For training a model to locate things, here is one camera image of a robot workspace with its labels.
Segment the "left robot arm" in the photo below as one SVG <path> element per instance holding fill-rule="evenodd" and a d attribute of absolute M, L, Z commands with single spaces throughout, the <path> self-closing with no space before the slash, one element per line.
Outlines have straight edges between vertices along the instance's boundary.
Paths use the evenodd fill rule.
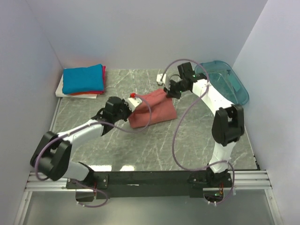
<path fill-rule="evenodd" d="M 82 188 L 91 187 L 94 171 L 84 163 L 72 162 L 71 152 L 87 141 L 107 134 L 117 121 L 126 121 L 140 104 L 141 100 L 136 97 L 110 97 L 86 123 L 65 132 L 46 132 L 30 159 L 30 165 L 36 173 L 43 173 L 53 181 L 67 178 L 77 180 Z"/>

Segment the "salmon pink t shirt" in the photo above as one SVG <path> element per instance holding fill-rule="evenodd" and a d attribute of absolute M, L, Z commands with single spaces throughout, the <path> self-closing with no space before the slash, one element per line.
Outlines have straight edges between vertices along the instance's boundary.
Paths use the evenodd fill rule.
<path fill-rule="evenodd" d="M 141 95 L 150 105 L 150 125 L 174 120 L 177 118 L 175 107 L 171 98 L 166 96 L 163 89 L 157 89 L 146 95 Z M 142 102 L 128 118 L 131 128 L 142 128 L 146 126 L 150 118 L 150 112 L 145 102 Z"/>

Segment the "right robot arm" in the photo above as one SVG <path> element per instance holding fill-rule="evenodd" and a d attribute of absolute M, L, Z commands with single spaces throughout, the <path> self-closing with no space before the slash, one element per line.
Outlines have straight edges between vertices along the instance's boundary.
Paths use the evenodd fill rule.
<path fill-rule="evenodd" d="M 163 72 L 157 75 L 158 85 L 164 87 L 164 92 L 169 98 L 179 99 L 185 91 L 195 94 L 197 100 L 202 100 L 214 115 L 212 124 L 212 137 L 215 141 L 213 154 L 209 164 L 195 172 L 205 174 L 204 182 L 210 187 L 217 187 L 221 183 L 231 181 L 228 173 L 229 160 L 232 150 L 245 133 L 244 109 L 239 104 L 227 100 L 210 83 L 209 74 L 203 68 L 197 73 L 192 68 L 192 60 L 183 59 L 178 72 L 180 81 L 174 81 Z"/>

